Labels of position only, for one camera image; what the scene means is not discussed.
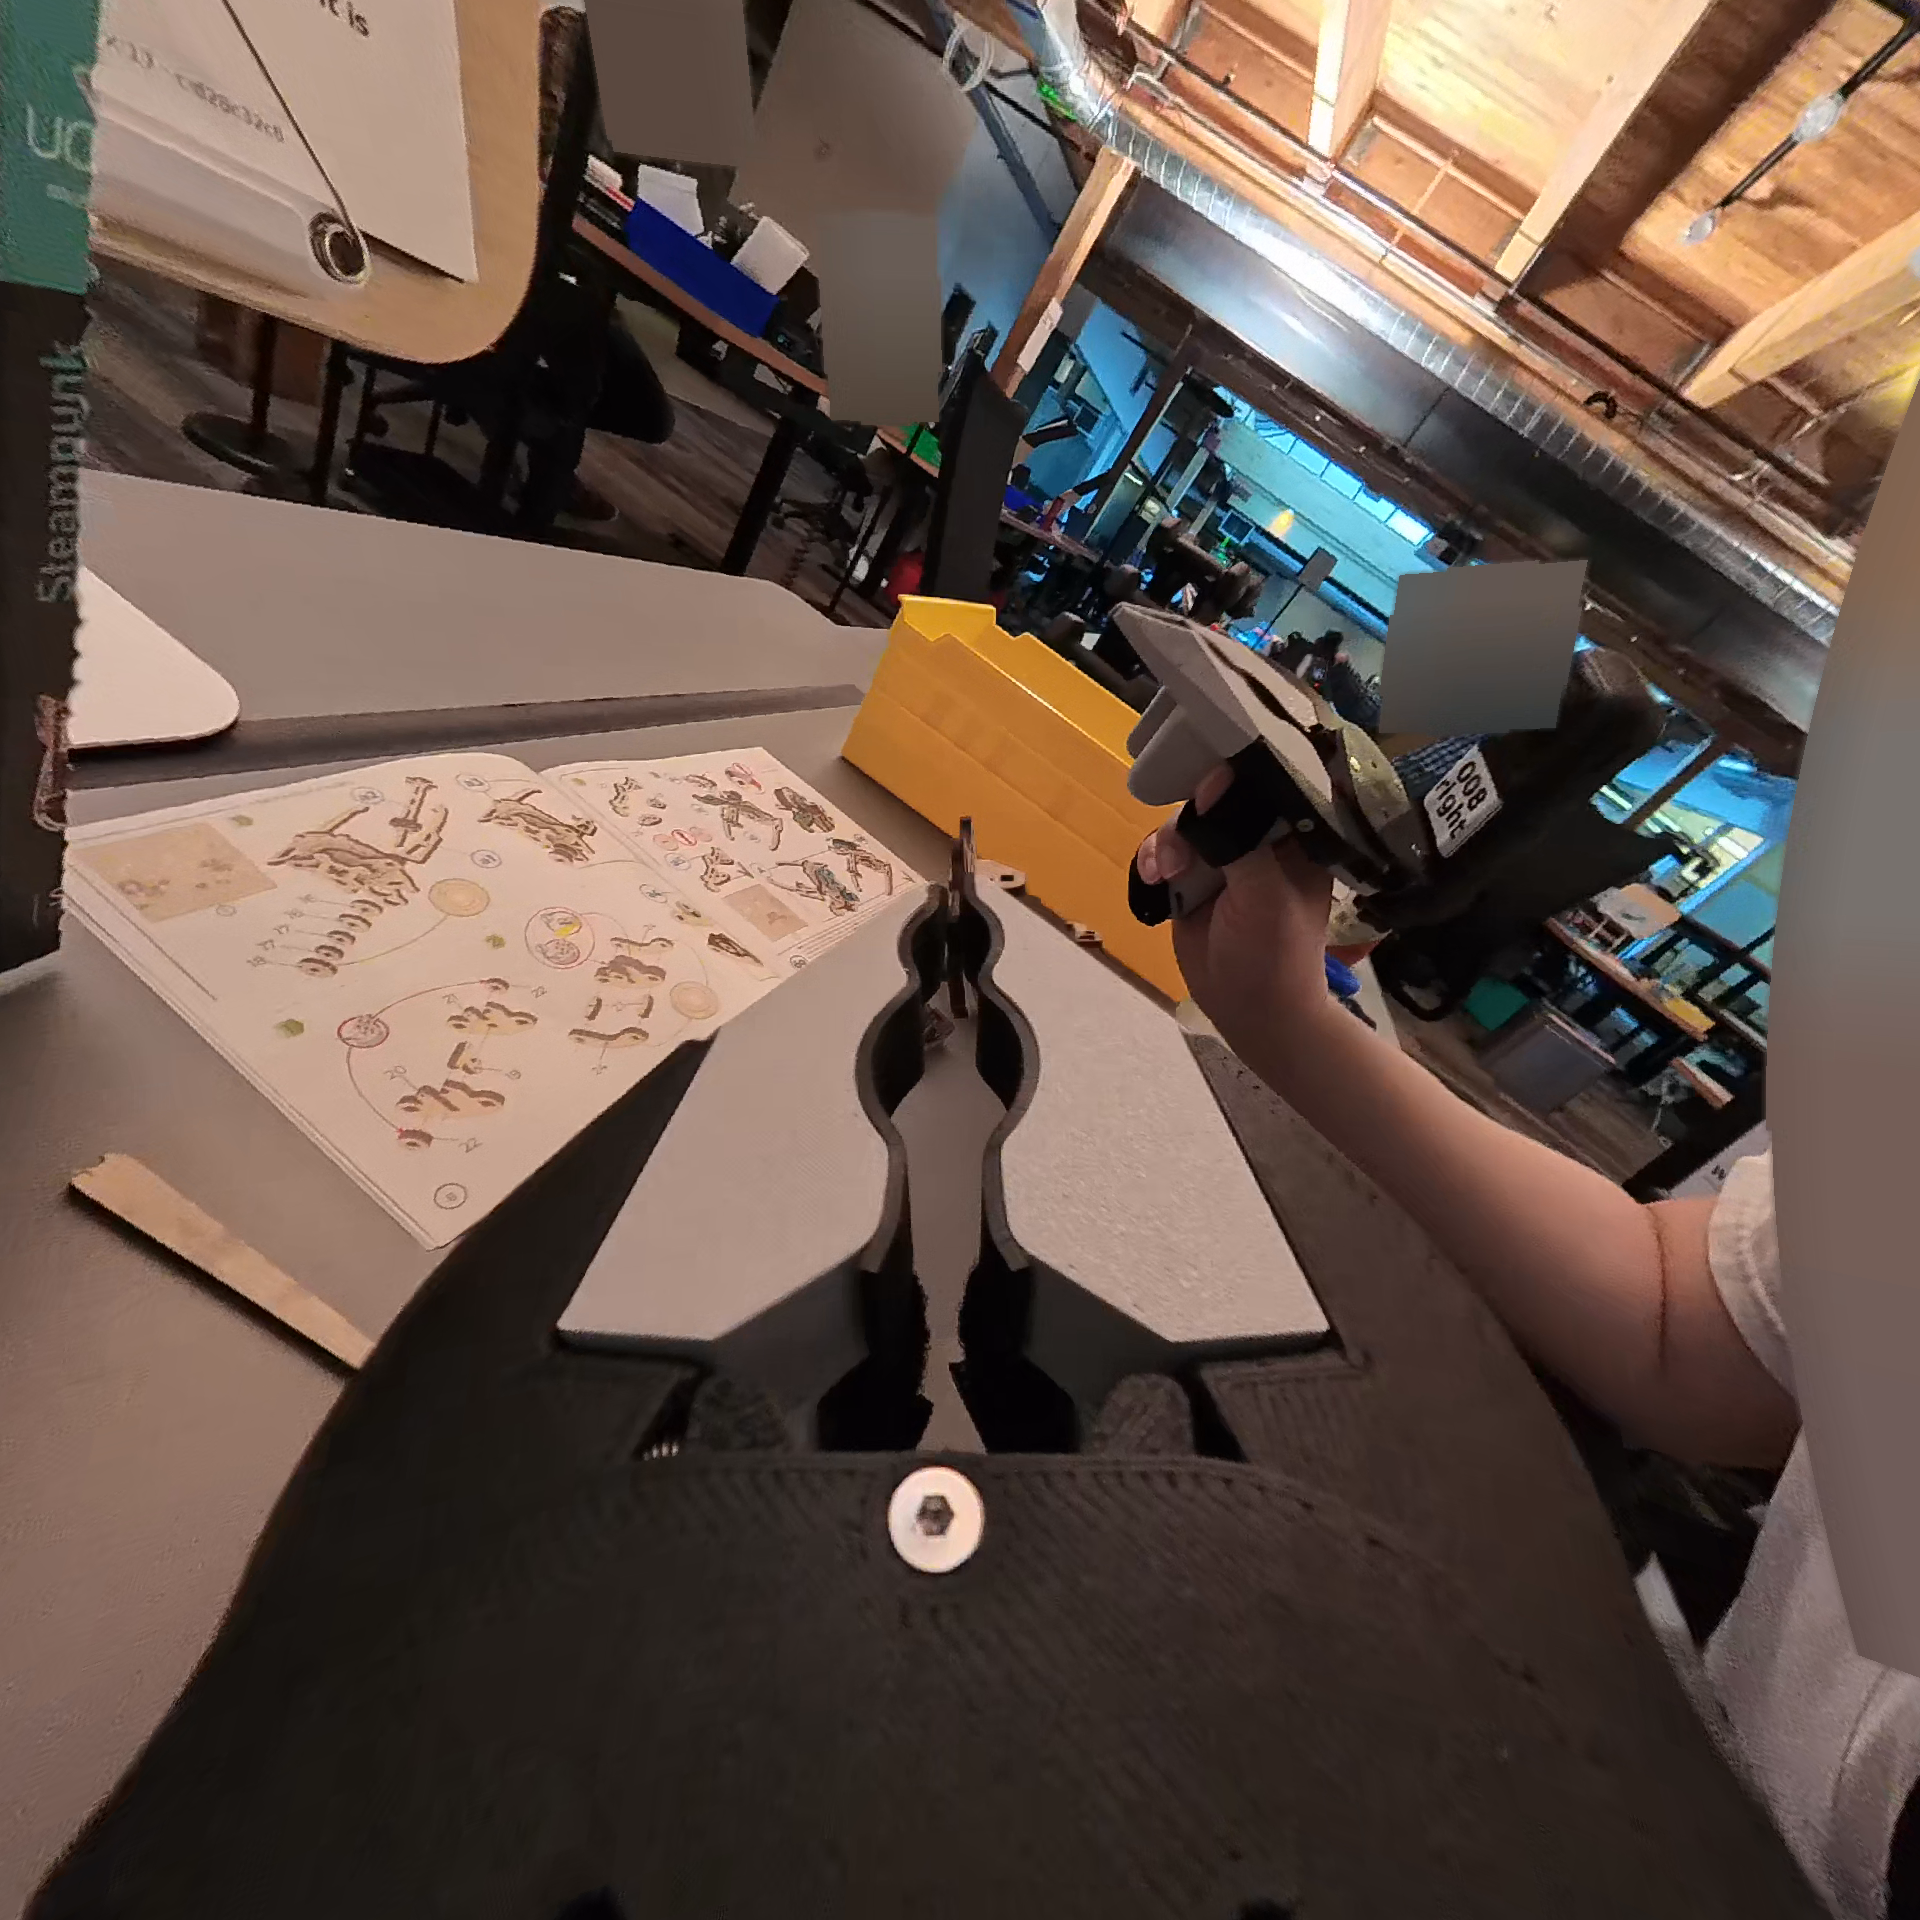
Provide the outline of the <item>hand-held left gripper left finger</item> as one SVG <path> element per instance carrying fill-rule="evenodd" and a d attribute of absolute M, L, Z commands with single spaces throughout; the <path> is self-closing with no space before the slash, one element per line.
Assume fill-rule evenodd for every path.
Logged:
<path fill-rule="evenodd" d="M 726 1024 L 566 1304 L 589 1353 L 693 1363 L 825 1448 L 930 1424 L 901 1103 L 926 1066 L 944 892 L 910 890 Z"/>

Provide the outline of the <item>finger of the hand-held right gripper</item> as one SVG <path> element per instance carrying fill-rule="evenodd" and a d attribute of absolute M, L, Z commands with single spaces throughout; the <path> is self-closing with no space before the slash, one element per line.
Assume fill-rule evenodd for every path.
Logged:
<path fill-rule="evenodd" d="M 1128 735 L 1130 758 L 1178 739 L 1204 758 L 1234 758 L 1278 741 L 1283 726 L 1332 731 L 1332 706 L 1314 690 L 1215 628 L 1154 606 L 1122 608 L 1113 626 L 1158 688 Z"/>
<path fill-rule="evenodd" d="M 1257 726 L 1215 706 L 1151 702 L 1128 735 L 1128 788 L 1148 805 L 1186 804 L 1205 776 L 1257 742 Z"/>

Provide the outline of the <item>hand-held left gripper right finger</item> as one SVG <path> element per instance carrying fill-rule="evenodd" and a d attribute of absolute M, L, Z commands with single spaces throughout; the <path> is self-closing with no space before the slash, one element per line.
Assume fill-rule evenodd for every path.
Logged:
<path fill-rule="evenodd" d="M 980 1165 L 963 1403 L 988 1448 L 1080 1448 L 1116 1383 L 1305 1356 L 1332 1320 L 1176 1018 L 1023 897 L 963 899 Z"/>

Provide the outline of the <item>long slotted wooden model part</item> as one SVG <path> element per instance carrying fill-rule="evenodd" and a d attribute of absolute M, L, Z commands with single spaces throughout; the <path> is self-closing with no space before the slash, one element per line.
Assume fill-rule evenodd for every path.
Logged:
<path fill-rule="evenodd" d="M 979 848 L 973 817 L 963 814 L 951 848 L 943 909 L 944 993 L 951 1021 L 967 1019 L 979 995 L 976 988 L 987 945 L 987 927 L 980 917 L 976 876 Z"/>

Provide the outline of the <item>person's right forearm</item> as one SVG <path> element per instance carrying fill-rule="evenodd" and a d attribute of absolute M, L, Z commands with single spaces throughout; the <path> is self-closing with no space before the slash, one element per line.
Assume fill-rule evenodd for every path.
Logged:
<path fill-rule="evenodd" d="M 1774 1442 L 1722 1466 L 1662 1430 L 1653 1205 L 1480 1114 L 1350 1014 L 1288 1066 L 1253 1071 L 1430 1236 L 1541 1373 L 1631 1445 L 1702 1467 L 1782 1467 Z"/>

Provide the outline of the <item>black model kit box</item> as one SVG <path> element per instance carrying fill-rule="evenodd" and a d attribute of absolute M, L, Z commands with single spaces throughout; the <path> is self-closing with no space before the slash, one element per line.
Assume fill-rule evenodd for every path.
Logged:
<path fill-rule="evenodd" d="M 88 434 L 92 3 L 2 6 L 2 970 L 62 947 Z"/>

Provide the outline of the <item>person's right hand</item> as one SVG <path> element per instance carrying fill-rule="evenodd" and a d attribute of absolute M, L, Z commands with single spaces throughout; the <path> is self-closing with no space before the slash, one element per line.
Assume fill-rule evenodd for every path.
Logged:
<path fill-rule="evenodd" d="M 1190 999 L 1251 1068 L 1288 1066 L 1339 1014 L 1325 980 L 1332 876 L 1278 838 L 1225 868 L 1171 923 Z"/>

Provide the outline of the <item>yellow plastic bin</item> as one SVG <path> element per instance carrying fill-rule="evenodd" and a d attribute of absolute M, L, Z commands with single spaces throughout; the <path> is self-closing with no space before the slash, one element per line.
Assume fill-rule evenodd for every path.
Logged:
<path fill-rule="evenodd" d="M 844 759 L 937 829 L 972 821 L 979 852 L 1168 1001 L 1185 1001 L 1171 934 L 1130 909 L 1141 844 L 1176 805 L 1130 790 L 1138 714 L 995 608 L 901 602 Z"/>

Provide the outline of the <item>grey storage bin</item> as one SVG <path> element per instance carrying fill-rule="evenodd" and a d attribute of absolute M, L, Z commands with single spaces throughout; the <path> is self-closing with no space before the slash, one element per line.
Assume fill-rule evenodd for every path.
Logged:
<path fill-rule="evenodd" d="M 1480 1048 L 1494 1087 L 1534 1116 L 1562 1110 L 1617 1068 L 1594 1033 L 1549 1001 L 1529 1001 Z"/>

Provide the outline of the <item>black monitor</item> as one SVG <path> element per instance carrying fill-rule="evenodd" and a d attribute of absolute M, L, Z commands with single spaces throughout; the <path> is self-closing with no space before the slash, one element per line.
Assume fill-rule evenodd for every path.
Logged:
<path fill-rule="evenodd" d="M 988 598 L 1001 509 L 1027 408 L 1006 394 L 972 346 L 938 419 L 940 480 L 927 517 L 919 588 L 926 598 L 983 603 Z"/>

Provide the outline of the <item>open instruction booklet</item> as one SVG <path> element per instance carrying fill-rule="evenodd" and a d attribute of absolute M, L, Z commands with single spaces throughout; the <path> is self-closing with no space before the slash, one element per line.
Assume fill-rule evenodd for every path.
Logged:
<path fill-rule="evenodd" d="M 66 905 L 429 1250 L 922 887 L 762 746 L 413 754 L 74 829 Z"/>

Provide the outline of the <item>flat wooden strip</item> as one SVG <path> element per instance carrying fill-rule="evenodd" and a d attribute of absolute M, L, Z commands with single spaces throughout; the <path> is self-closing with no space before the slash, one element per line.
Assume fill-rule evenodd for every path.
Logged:
<path fill-rule="evenodd" d="M 350 1371 L 369 1363 L 375 1339 L 366 1332 L 136 1159 L 106 1154 L 68 1188 L 323 1356 Z"/>

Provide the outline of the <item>wooden office desk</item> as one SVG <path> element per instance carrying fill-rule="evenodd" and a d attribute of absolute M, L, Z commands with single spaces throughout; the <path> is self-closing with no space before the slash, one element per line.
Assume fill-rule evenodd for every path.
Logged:
<path fill-rule="evenodd" d="M 766 338 L 753 337 L 729 323 L 722 314 L 706 307 L 668 275 L 661 273 L 651 261 L 641 259 L 633 248 L 616 240 L 585 213 L 574 214 L 572 229 L 613 265 L 613 273 L 619 275 L 622 283 L 665 300 L 686 323 L 712 335 L 756 367 L 766 367 L 775 380 L 788 387 L 788 396 L 785 396 L 776 408 L 775 431 L 766 444 L 760 466 L 756 468 L 753 483 L 739 510 L 732 538 L 727 540 L 722 559 L 722 571 L 744 576 L 781 501 L 781 487 L 791 472 L 796 455 L 810 435 L 817 435 L 831 424 L 829 387 L 823 377 L 781 354 L 781 348 Z"/>

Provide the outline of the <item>blue storage bin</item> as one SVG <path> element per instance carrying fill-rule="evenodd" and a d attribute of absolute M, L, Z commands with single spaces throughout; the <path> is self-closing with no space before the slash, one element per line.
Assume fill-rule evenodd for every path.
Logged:
<path fill-rule="evenodd" d="M 655 203 L 646 200 L 633 203 L 622 238 L 629 252 L 699 307 L 756 340 L 766 337 L 778 296 Z"/>

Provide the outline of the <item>black office chair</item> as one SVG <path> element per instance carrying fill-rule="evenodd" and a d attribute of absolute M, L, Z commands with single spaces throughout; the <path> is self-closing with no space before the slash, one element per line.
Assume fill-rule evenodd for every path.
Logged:
<path fill-rule="evenodd" d="M 581 478 L 589 431 L 658 445 L 676 408 L 648 354 L 619 319 L 613 265 L 574 221 L 613 232 L 633 208 L 636 159 L 606 132 L 581 5 L 540 13 L 540 235 L 535 272 L 498 342 L 426 365 L 362 355 L 362 396 L 341 482 L 386 515 L 470 532 L 544 536 L 561 519 L 613 521 L 616 506 Z M 433 455 L 373 445 L 386 405 L 429 405 L 429 431 L 482 434 L 482 472 L 460 478 Z"/>

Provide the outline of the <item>white rounded board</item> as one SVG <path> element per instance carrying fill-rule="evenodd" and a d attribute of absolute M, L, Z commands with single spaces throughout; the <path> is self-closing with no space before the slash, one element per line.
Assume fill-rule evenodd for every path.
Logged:
<path fill-rule="evenodd" d="M 68 702 L 76 752 L 192 745 L 228 734 L 243 704 L 206 660 L 83 566 Z"/>

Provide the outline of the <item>wooden display board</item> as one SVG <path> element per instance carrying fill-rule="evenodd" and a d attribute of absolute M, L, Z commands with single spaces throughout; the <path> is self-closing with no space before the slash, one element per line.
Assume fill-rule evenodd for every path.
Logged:
<path fill-rule="evenodd" d="M 173 240 L 111 218 L 92 225 L 92 254 L 141 268 L 196 295 L 296 323 L 325 338 L 418 364 L 493 346 L 535 273 L 540 227 L 540 3 L 458 3 L 463 118 L 476 278 L 458 281 L 370 245 L 369 281 L 300 295 Z"/>

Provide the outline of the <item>person's white shirt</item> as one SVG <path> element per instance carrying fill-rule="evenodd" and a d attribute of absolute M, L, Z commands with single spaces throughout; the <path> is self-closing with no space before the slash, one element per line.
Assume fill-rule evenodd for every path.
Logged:
<path fill-rule="evenodd" d="M 1683 1453 L 1783 1462 L 1736 1599 L 1697 1657 L 1712 1723 L 1831 1916 L 1917 1916 L 1918 1683 L 1864 1657 L 1799 1416 L 1774 1157 L 1652 1210 L 1663 1253 L 1659 1422 Z"/>

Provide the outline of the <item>white instruction poster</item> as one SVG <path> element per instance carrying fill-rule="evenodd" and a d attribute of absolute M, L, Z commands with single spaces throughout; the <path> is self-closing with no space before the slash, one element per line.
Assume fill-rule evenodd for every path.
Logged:
<path fill-rule="evenodd" d="M 108 3 L 92 213 L 300 295 L 325 187 L 223 3 Z M 369 242 L 476 273 L 452 3 L 234 3 Z"/>

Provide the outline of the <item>silver ventilation duct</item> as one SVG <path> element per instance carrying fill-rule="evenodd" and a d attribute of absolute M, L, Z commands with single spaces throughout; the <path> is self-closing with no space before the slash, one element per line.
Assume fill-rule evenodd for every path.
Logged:
<path fill-rule="evenodd" d="M 1171 200 L 1255 252 L 1268 268 L 1292 278 L 1335 317 L 1356 323 L 1415 367 L 1437 377 L 1482 415 L 1517 431 L 1536 450 L 1570 466 L 1581 482 L 1709 564 L 1819 648 L 1830 645 L 1839 622 L 1836 602 L 1800 583 L 1782 564 L 1762 558 L 1750 540 L 1720 527 L 1703 509 L 1691 504 L 1662 480 L 1634 468 L 1620 453 L 1580 427 L 1570 411 L 1534 396 L 1502 372 L 1491 357 L 1453 342 L 1395 300 L 1383 299 L 1361 278 L 1333 265 L 1321 252 L 1313 252 L 1214 172 L 1153 136 L 1101 76 L 1073 5 L 1015 5 L 1013 10 L 1023 16 L 1023 34 L 1044 79 L 1062 95 L 1076 121 L 1105 149 L 1132 162 Z"/>

